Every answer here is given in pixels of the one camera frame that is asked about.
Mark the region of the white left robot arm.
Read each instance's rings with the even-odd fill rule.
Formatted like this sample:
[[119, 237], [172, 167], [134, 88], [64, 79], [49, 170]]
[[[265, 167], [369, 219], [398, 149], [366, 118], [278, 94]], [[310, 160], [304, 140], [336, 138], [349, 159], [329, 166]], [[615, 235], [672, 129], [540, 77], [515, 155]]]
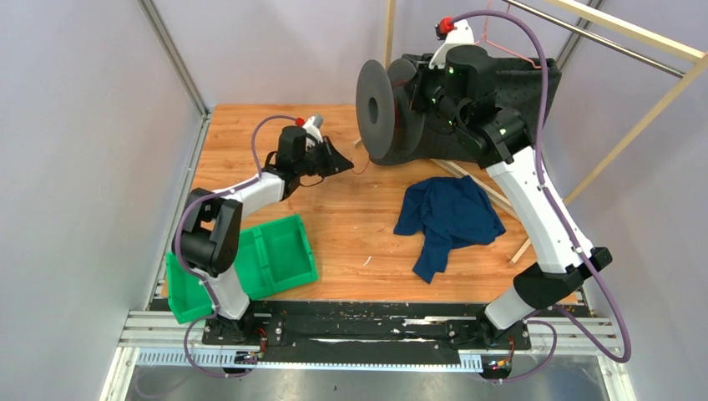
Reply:
[[195, 277], [210, 299], [210, 310], [225, 318], [224, 333], [236, 344], [248, 343], [255, 320], [245, 315], [250, 298], [239, 282], [234, 262], [241, 222], [258, 210], [284, 201], [301, 187], [304, 176], [325, 179], [354, 164], [328, 136], [288, 125], [276, 150], [248, 180], [222, 190], [198, 188], [190, 193], [174, 234], [172, 251], [182, 270]]

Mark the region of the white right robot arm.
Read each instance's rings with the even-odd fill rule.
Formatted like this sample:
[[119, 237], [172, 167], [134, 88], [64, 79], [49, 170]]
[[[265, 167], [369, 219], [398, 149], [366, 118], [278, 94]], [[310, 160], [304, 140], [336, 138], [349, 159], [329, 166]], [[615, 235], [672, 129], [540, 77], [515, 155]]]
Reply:
[[596, 277], [612, 256], [595, 247], [574, 223], [549, 178], [540, 136], [549, 99], [549, 66], [539, 60], [537, 117], [498, 102], [498, 59], [476, 45], [425, 53], [406, 85], [411, 111], [446, 120], [478, 167], [499, 185], [537, 252], [537, 261], [478, 314], [478, 340], [497, 348], [510, 327], [553, 306]]

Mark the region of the dark grey cable spool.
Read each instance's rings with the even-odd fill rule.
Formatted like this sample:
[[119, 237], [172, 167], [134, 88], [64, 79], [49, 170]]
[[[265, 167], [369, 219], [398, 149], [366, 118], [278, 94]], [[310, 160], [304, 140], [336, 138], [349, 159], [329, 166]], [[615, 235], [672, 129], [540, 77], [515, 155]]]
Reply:
[[410, 110], [405, 85], [416, 73], [416, 66], [403, 58], [387, 68], [371, 59], [359, 72], [357, 126], [370, 160], [377, 165], [402, 165], [415, 159], [424, 116]]

